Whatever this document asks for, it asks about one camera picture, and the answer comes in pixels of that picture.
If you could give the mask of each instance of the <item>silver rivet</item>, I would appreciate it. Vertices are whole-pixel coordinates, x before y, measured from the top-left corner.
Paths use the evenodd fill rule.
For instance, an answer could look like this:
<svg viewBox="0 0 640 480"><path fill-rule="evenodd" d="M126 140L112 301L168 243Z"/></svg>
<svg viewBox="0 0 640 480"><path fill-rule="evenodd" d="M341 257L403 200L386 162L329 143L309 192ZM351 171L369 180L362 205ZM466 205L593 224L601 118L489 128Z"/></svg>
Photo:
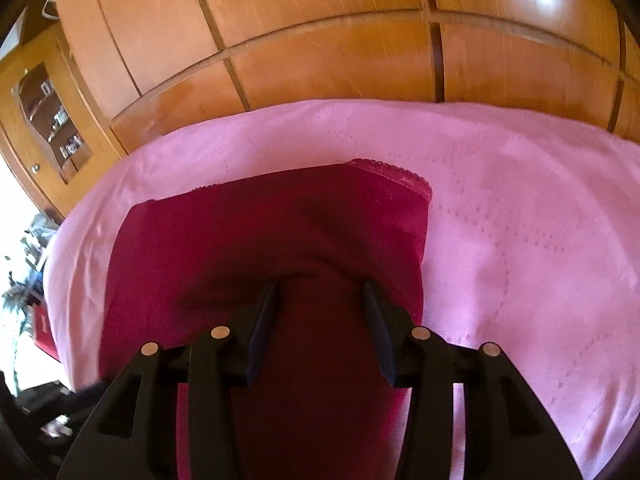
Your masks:
<svg viewBox="0 0 640 480"><path fill-rule="evenodd" d="M228 326L224 325L217 326L211 331L211 337L213 339L224 339L225 337L228 337L229 334L231 334L231 330Z"/></svg>
<svg viewBox="0 0 640 480"><path fill-rule="evenodd" d="M158 344L153 342L145 343L142 345L140 351L142 352L142 355L149 357L150 355L153 355L158 351Z"/></svg>
<svg viewBox="0 0 640 480"><path fill-rule="evenodd" d="M411 337L420 341L427 341L431 337L431 331L423 326L414 326L411 330Z"/></svg>
<svg viewBox="0 0 640 480"><path fill-rule="evenodd" d="M496 343L485 343L482 345L482 351L489 357L498 357L502 350Z"/></svg>

